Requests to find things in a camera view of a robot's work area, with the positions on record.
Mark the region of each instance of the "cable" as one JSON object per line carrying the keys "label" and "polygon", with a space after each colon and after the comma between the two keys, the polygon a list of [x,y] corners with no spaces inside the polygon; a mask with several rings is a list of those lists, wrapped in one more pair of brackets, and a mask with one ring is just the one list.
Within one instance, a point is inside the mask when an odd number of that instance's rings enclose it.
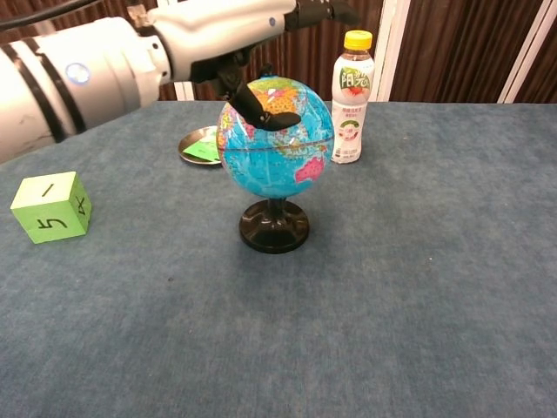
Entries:
{"label": "cable", "polygon": [[70,13],[71,11],[81,9],[89,6],[100,0],[69,0],[58,6],[52,6],[49,9],[40,10],[30,15],[13,17],[12,19],[0,20],[0,30],[9,30],[26,26],[28,24],[35,24],[43,20],[52,19]]}

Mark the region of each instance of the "yellow bottle cap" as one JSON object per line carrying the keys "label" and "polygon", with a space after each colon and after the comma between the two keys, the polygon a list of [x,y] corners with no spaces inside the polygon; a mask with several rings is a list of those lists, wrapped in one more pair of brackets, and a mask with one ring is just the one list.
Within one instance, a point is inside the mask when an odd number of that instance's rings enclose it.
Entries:
{"label": "yellow bottle cap", "polygon": [[373,35],[366,30],[349,30],[345,35],[345,48],[365,51],[372,47]]}

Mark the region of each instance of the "brown curtain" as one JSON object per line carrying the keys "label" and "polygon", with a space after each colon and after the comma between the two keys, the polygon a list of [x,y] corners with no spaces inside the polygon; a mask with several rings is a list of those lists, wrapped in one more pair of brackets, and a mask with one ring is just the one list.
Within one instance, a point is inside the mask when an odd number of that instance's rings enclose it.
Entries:
{"label": "brown curtain", "polygon": [[[26,15],[64,2],[65,0],[0,0],[0,19]],[[62,30],[79,24],[87,24],[103,17],[124,17],[126,20],[130,21],[125,3],[125,0],[105,0],[65,16],[52,19],[52,23],[54,23],[57,30]],[[144,4],[148,9],[152,9],[153,7],[157,7],[157,0],[145,0]],[[7,30],[5,32],[0,32],[0,44],[17,41],[23,37],[34,37],[36,35],[37,32],[32,26]],[[176,100],[174,88],[171,85],[161,87],[160,99]]]}
{"label": "brown curtain", "polygon": [[557,103],[557,20],[547,33],[514,101]]}
{"label": "brown curtain", "polygon": [[[358,11],[362,19],[358,29],[369,30],[373,34],[373,55],[383,0],[347,2]],[[244,71],[245,77],[248,81],[257,78],[259,69],[270,63],[277,75],[307,84],[324,100],[331,100],[334,62],[342,53],[344,35],[350,29],[353,28],[334,22],[323,22],[314,28],[285,33],[253,51],[252,60]],[[196,99],[215,99],[209,84],[194,87]]]}
{"label": "brown curtain", "polygon": [[391,100],[494,103],[542,0],[412,0]]}

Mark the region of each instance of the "black globe base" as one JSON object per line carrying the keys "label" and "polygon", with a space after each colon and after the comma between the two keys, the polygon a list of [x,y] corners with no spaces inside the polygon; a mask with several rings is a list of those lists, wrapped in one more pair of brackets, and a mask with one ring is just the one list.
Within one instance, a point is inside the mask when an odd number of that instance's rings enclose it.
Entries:
{"label": "black globe base", "polygon": [[304,244],[310,222],[304,211],[286,199],[262,200],[248,207],[239,223],[242,240],[261,253],[281,254]]}

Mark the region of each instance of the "metal plate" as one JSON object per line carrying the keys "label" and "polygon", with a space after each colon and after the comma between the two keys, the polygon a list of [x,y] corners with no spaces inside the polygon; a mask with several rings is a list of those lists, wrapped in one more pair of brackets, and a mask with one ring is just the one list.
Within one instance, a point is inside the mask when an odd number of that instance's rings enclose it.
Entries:
{"label": "metal plate", "polygon": [[192,131],[188,133],[184,139],[180,141],[178,144],[178,155],[184,161],[188,163],[193,163],[197,165],[220,165],[220,161],[209,161],[207,159],[201,159],[199,157],[195,157],[190,154],[186,154],[184,150],[190,146],[198,142],[200,139],[205,139],[209,137],[213,137],[213,139],[217,140],[217,126],[206,126],[205,128],[197,129],[196,131]]}

